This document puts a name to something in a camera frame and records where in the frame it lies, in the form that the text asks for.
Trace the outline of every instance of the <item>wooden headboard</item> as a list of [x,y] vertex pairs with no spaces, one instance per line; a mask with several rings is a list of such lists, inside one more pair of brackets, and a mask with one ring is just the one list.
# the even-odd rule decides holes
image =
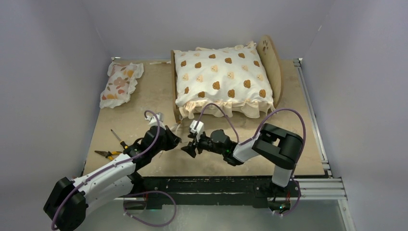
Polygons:
[[263,35],[256,46],[262,65],[272,87],[273,106],[277,108],[283,93],[282,63],[269,35]]

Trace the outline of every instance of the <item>grey backdrop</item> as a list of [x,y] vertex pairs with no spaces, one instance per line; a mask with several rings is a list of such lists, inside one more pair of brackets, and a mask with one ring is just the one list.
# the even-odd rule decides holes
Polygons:
[[80,0],[0,7],[0,230],[50,230],[54,184],[81,172],[109,56]]
[[302,66],[357,230],[407,230],[408,1],[338,0]]
[[169,58],[269,34],[283,58],[303,57],[334,0],[84,0],[109,53]]

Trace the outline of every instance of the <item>small pillow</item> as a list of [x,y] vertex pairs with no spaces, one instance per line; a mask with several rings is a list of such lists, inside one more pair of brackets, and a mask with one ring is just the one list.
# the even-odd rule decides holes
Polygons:
[[138,78],[143,74],[143,64],[129,65],[112,62],[108,67],[109,80],[101,93],[100,108],[114,108],[130,100],[137,85]]
[[[210,50],[197,48],[195,51],[175,51],[177,72],[176,105],[188,110],[193,117],[197,105],[227,103],[239,107],[273,106],[272,88],[253,42],[234,48]],[[245,113],[248,117],[259,117],[257,113]]]

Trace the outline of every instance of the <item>brown bear print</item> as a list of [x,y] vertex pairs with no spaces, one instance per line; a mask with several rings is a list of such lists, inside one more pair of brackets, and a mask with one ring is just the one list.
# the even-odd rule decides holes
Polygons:
[[201,91],[200,93],[198,93],[198,97],[204,98],[205,97],[205,92]]
[[213,83],[213,88],[216,89],[216,90],[219,90],[219,82],[218,81]]
[[227,77],[230,79],[234,79],[234,73],[232,71],[227,72]]
[[234,89],[228,91],[228,97],[235,98],[235,90]]
[[182,78],[184,81],[189,80],[189,74],[185,73]]
[[258,74],[258,75],[256,75],[256,77],[257,77],[260,81],[264,81],[264,75],[263,75],[263,74]]
[[203,82],[203,75],[199,75],[196,79],[197,82],[202,83]]
[[260,90],[259,91],[259,96],[262,97],[262,98],[265,98],[267,96],[266,91],[265,90]]
[[248,79],[248,80],[245,80],[244,82],[243,82],[243,86],[244,87],[246,87],[246,88],[250,88],[251,87],[251,81]]
[[211,66],[211,71],[218,72],[218,66],[217,65]]

